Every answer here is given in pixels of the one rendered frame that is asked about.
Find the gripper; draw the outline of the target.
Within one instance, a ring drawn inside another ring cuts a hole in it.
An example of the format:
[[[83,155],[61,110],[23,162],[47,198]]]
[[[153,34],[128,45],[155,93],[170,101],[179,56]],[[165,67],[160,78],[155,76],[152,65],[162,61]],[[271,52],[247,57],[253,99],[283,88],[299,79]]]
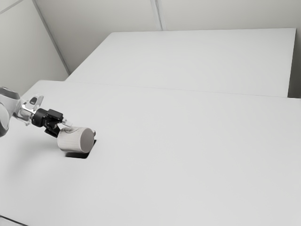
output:
[[[58,123],[62,123],[66,127],[71,127],[72,123],[66,118],[63,118],[63,114],[55,110],[45,110],[39,108],[32,117],[32,124],[36,127],[45,127],[45,133],[58,137],[60,128]]]

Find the white mug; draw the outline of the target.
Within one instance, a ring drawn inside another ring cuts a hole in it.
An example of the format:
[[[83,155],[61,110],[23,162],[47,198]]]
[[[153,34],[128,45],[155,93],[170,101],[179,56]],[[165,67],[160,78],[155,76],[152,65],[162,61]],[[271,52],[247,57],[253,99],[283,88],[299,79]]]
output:
[[[57,144],[67,153],[89,153],[95,141],[96,131],[84,127],[64,127],[58,134]]]

